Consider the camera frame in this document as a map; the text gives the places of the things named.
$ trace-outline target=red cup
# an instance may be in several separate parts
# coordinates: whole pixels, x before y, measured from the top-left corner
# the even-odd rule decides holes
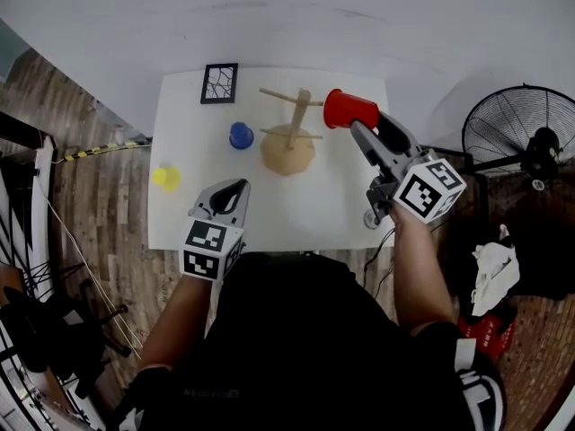
[[[373,129],[379,121],[379,108],[372,101],[366,101],[341,90],[332,90],[323,105],[323,121],[328,128],[350,128],[355,120]]]

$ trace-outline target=person's arm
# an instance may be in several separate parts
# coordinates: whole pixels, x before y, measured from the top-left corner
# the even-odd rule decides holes
[[[139,370],[171,369],[204,339],[212,283],[182,277],[142,348]]]
[[[453,305],[439,268],[428,227],[394,205],[394,297],[399,325],[412,335],[437,321],[455,322]]]

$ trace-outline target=black fan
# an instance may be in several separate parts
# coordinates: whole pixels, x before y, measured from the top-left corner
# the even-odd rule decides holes
[[[575,101],[547,88],[516,86],[479,102],[462,131],[469,172],[527,172],[536,189],[575,151]]]

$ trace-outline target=person's hand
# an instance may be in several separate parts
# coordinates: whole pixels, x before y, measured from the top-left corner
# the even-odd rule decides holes
[[[395,202],[392,204],[392,208],[391,208],[389,214],[392,217],[392,220],[394,221],[395,231],[397,233],[401,233],[401,231],[404,230],[405,228],[407,228],[408,226],[409,227],[414,226],[417,228],[421,228],[421,227],[425,228],[425,224],[420,219],[418,219],[415,215],[413,215],[405,207],[403,207],[403,206],[401,206]]]

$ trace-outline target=cable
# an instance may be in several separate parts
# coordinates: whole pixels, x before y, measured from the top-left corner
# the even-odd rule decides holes
[[[42,193],[42,196],[46,199],[46,202],[48,203],[48,206],[50,207],[50,209],[52,210],[52,213],[54,214],[54,216],[56,217],[56,219],[60,222],[60,224],[62,225],[62,227],[64,228],[64,231],[66,232],[66,235],[68,236],[68,238],[70,238],[70,241],[72,242],[72,244],[74,244],[75,249],[77,250],[78,254],[80,254],[80,258],[82,259],[82,262],[85,264],[86,269],[88,270],[88,274],[90,275],[90,277],[92,278],[92,281],[96,284],[96,288],[98,289],[98,293],[100,294],[100,296],[102,297],[102,300],[104,301],[104,304],[106,305],[106,308],[108,309],[108,311],[110,313],[116,311],[116,307],[114,306],[114,303],[112,302],[112,300],[106,295],[106,292],[104,291],[102,284],[100,284],[100,281],[98,280],[98,278],[94,275],[94,273],[92,272],[92,269],[90,268],[90,266],[88,265],[87,260],[85,259],[82,251],[80,250],[80,246],[78,246],[78,243],[76,242],[74,236],[70,233],[70,231],[68,230],[68,228],[66,227],[66,224],[64,224],[64,221],[60,218],[60,216],[58,215],[58,213],[56,212],[56,209],[54,209],[54,207],[52,206],[52,204],[50,203],[48,197],[46,196],[46,192],[44,191],[44,188],[42,187],[42,184],[40,183],[40,179],[38,179],[38,176],[35,176],[38,182],[38,186],[40,187],[40,191]],[[116,316],[116,318],[119,318],[125,325],[126,328],[128,329],[128,332],[132,335],[132,337],[134,338],[135,341],[137,341],[138,345],[140,347],[143,347],[142,342],[139,340],[139,338],[137,337],[137,335],[134,333],[134,331],[128,326],[128,323],[126,322],[126,320],[124,318],[122,318],[121,315]],[[126,335],[126,332],[124,332],[124,330],[120,327],[117,319],[114,318],[114,322],[116,323],[116,325],[118,326],[119,331],[122,333],[122,335],[124,336],[124,339],[126,339],[126,341],[128,342],[128,345],[130,348],[132,348],[132,351],[134,352],[134,354],[137,356],[138,359],[141,359],[141,356],[139,355],[139,353],[136,351],[136,348],[134,347],[134,345],[132,345],[132,342],[130,341],[130,339],[128,338],[128,335]]]
[[[381,284],[385,281],[385,279],[394,272],[394,267],[391,267],[387,273],[379,280],[379,284],[377,285],[377,291],[374,295],[374,300],[377,300],[377,295],[379,294],[379,289],[381,288]]]
[[[462,211],[465,211],[468,207],[474,206],[475,203],[471,202],[466,204],[465,206],[461,207],[460,209],[457,209],[454,214],[459,214]],[[441,224],[434,226],[431,230],[429,230],[430,233],[435,232],[439,227],[448,224],[449,222],[451,222],[453,220],[453,216],[449,217],[445,222],[442,222]]]
[[[461,207],[460,209],[457,209],[457,210],[454,212],[454,214],[458,214],[458,213],[460,213],[460,212],[462,212],[462,211],[465,211],[468,207],[471,207],[471,206],[474,206],[474,205],[475,205],[475,203],[473,203],[473,202],[472,202],[472,203],[469,203],[469,204],[465,205],[464,207]],[[451,222],[452,220],[453,220],[453,217],[451,216],[451,217],[449,217],[445,222],[442,222],[441,224],[439,224],[439,225],[433,227],[429,232],[430,232],[430,233],[435,232],[439,227],[441,227],[441,226],[443,226],[443,225],[445,225],[445,224],[448,224],[448,223]],[[376,254],[366,263],[365,267],[363,268],[363,288],[364,288],[364,289],[366,288],[366,272],[367,272],[367,267],[368,267],[375,259],[377,259],[377,256],[379,255],[379,252],[381,251],[381,249],[382,249],[382,247],[383,247],[383,245],[384,245],[384,242],[386,242],[386,241],[389,239],[389,236],[390,236],[391,233],[393,233],[394,231],[395,231],[395,229],[392,228],[392,229],[388,232],[388,234],[384,237],[384,239],[383,239],[383,240],[381,241],[381,243],[379,244],[379,247],[377,248]],[[377,284],[376,294],[374,295],[374,299],[377,299],[377,296],[379,295],[379,290],[381,289],[382,283],[383,283],[383,282],[385,281],[385,279],[386,279],[389,275],[391,275],[393,272],[394,272],[394,267],[391,267],[390,270],[389,270],[387,273],[385,273],[385,274],[383,275],[383,277],[379,280],[379,283]]]
[[[118,150],[132,150],[135,148],[146,148],[146,147],[151,147],[151,146],[152,146],[152,144],[142,144],[142,145],[138,144],[138,145],[130,145],[130,146],[123,145],[123,146],[107,148],[107,149],[102,148],[102,150],[97,150],[97,151],[94,151],[92,149],[86,150],[86,151],[84,151],[84,153],[86,154],[85,156],[90,156],[90,155],[94,155],[94,154],[108,154],[109,152],[116,152]],[[72,162],[75,160],[76,160],[76,158],[73,158],[73,155],[68,155],[68,156],[65,156],[64,158],[59,159],[56,162],[52,162],[52,164],[60,164],[63,162]]]
[[[389,237],[394,234],[395,228],[392,228],[389,232],[387,232],[387,234],[384,236],[384,239],[381,240],[381,242],[379,243],[379,247],[377,248],[376,253],[374,254],[374,256],[369,259],[366,262],[366,265],[363,268],[363,288],[366,288],[366,282],[367,282],[367,267],[369,267],[369,265],[371,265],[371,263],[377,259],[377,256],[379,255],[379,252],[381,252],[381,248],[384,247],[384,243],[389,239]]]

